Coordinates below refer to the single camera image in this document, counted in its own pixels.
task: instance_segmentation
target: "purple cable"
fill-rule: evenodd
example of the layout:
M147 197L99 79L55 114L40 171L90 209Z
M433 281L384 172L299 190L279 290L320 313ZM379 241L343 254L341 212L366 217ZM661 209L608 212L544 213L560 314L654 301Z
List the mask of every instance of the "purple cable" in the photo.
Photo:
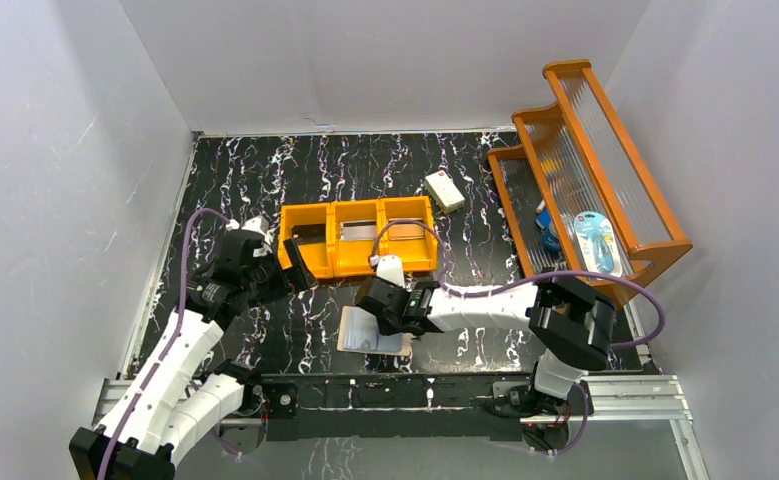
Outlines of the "purple cable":
M189 278L189 242L192 239L192 226L195 224L195 220L205 214L209 213L223 220L225 223L230 219L222 215L221 213L211 208L199 208L189 217L186 222L186 231L183 233L183 249L180 251L180 303L177 305L177 325L174 328L174 333L171 334L171 338L165 344L162 349L162 353L159 354L159 361L162 361L168 352L171 351L171 347L174 342L177 341L177 337L180 336L180 330L183 328L183 315L186 313L186 283ZM139 403L139 399L142 397L142 392L148 386L151 380L153 380L154 374L159 369L159 364L155 363L148 371L147 376L142 380L141 388L139 392L133 395L130 403L127 405L127 409L124 410L124 414L121 415L121 419L118 421L118 425L115 426L115 431L112 433L112 437L109 439L109 443L106 445L106 450L103 452L103 458L100 461L100 468L98 468L97 480L106 480L106 471L109 468L109 459L112 457L112 452L115 451L115 445L118 443L118 437L121 436L121 432L124 430L124 426L127 424L127 420L130 419L130 414L136 409L136 404Z
M431 235L433 235L434 238L436 238L436 241L439 242L439 247L442 251L446 251L445 248L445 242L439 238L439 235L437 235L436 231L431 228L429 225L426 225L418 220L410 220L410 219L398 219L398 220L392 220L391 222L387 223L385 227L383 227L382 230L380 230L380 233L377 234L377 237L374 239L374 247L371 250L372 255L377 255L380 239L383 238L383 235L386 233L387 230L389 230L390 227L393 225L418 225L425 230L427 230ZM513 288L527 285L529 283L539 283L546 280L551 280L553 278L560 278L560 277L587 277L587 278L596 278L600 280L608 280L613 283L618 283L619 285L623 285L625 287L631 288L635 290L637 293L645 297L646 300L651 302L651 305L654 306L654 308L657 310L657 326L654 328L654 330L651 331L648 335L637 338L634 340L631 340L629 342L621 342L621 343L614 343L610 345L610 348L615 349L622 349L622 348L633 348L637 345L644 345L651 340L654 340L657 338L658 335L660 335L660 332L663 331L663 329L666 327L666 313L663 311L663 307L660 305L660 301L657 299L657 297L654 296L651 292L649 292L645 287L641 285L637 285L636 283L626 279L617 277L615 275L610 275L608 273L598 273L598 272L586 272L582 270L559 270L555 272L546 272L546 273L539 273L536 275L531 275L529 277L522 278L521 280L517 280L512 283L508 283L506 285L501 285L499 287L493 287L488 290L483 290L479 292L461 292L459 290L454 290L450 286L448 286L445 283L445 274L447 273L447 269L443 266L442 269L440 269L436 273L436 282L439 283L439 286L448 292L450 295L453 295L455 297L465 297L465 298L482 298L482 297L488 297L490 295L497 295L499 293L504 293L508 290L512 290Z
M580 420L580 428L578 428L577 433L575 434L572 441L567 443L566 446L560 450L555 450L554 455L566 453L574 448L574 446L577 445L577 442L580 440L580 437L583 436L583 432L586 430L586 422L589 420L589 395L586 394L586 390L583 389L581 384L575 383L572 386L577 387L577 389L580 390L581 396L583 396L583 418Z
M250 455L242 454L241 450L239 450L232 443L228 442L227 440L224 439L224 437L222 437L221 435L218 434L218 429L220 428L220 426L221 425L219 424L219 426L217 428L213 429L212 430L212 434L215 435L215 438L218 439L218 443L221 444L221 447L224 448L224 451L229 453L230 455L233 455L234 457L236 457L237 461L241 460L241 459L247 460L248 463L250 463L251 465L257 467L258 469L262 470L263 472L265 472L267 474L268 473L268 469L265 468L261 463L259 463L259 461L257 461L254 458L251 458Z
M191 387L192 387L192 388L193 388L193 389L194 389L196 392L197 392L198 390L200 390L200 386L198 386L197 382L195 382L194 380L192 380L191 382L189 382L189 385L191 385ZM186 397L189 397L189 387L186 387ZM221 436L221 435L218 433L218 431L219 431L220 429L221 429L221 424L219 423L219 424L218 424L218 426L215 428L215 430L213 430L213 431L212 431L212 434L215 436L215 438L217 438L217 439L218 439L218 443L220 443L220 444L221 444L221 446L224 448L224 450L225 450L227 453L229 453L230 455L235 455L235 456L237 456L237 457L238 457L239 455L241 455L241 454L242 454L242 452L241 452L241 451L240 451L238 448L236 448L236 447L235 447L235 446L234 446L232 443L230 443L230 442L228 442L227 440L225 440L225 439L224 439L224 437L222 437L222 436ZM250 461L251 463L255 463L255 464L256 464L257 466L259 466L260 468L262 467L261 465L259 465L259 464L257 464L256 462L254 462L252 459L248 459L248 461Z

